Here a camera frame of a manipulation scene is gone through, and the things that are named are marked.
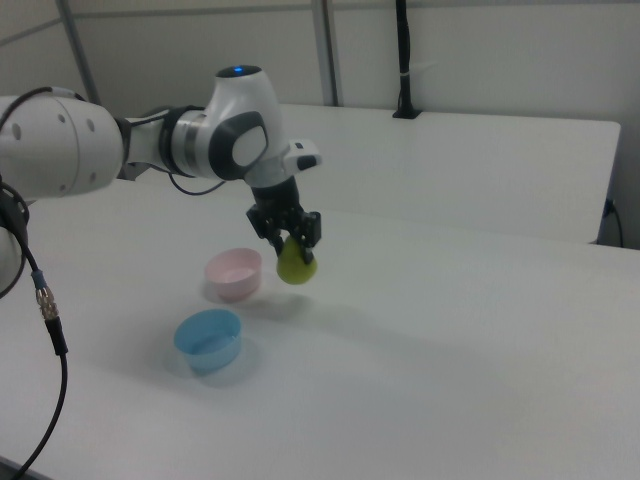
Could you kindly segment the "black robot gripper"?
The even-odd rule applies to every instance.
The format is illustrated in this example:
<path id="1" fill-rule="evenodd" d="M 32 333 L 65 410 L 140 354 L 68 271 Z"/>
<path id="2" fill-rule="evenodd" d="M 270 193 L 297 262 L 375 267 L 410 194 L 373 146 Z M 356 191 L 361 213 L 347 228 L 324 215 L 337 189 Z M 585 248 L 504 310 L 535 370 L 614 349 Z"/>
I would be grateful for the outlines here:
<path id="1" fill-rule="evenodd" d="M 280 257 L 285 244 L 281 232 L 288 232 L 298 242 L 304 264 L 310 265 L 315 260 L 313 248 L 321 239 L 321 214 L 303 209 L 296 180 L 289 178 L 271 187 L 252 187 L 251 191 L 254 205 L 247 211 L 247 217 L 257 236 L 266 240 Z"/>

